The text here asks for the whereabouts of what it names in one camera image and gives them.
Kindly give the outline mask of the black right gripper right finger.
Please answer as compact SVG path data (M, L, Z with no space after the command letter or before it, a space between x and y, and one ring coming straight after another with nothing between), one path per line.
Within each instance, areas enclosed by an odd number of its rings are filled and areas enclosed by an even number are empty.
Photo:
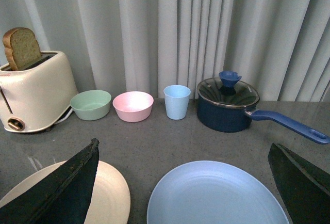
M329 173L273 143L268 162L293 223L329 223Z

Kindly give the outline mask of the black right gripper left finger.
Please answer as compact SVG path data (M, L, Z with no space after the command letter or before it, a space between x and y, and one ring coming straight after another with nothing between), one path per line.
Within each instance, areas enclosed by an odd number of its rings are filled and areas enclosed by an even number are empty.
M1 207L1 223L84 223L99 162L99 140Z

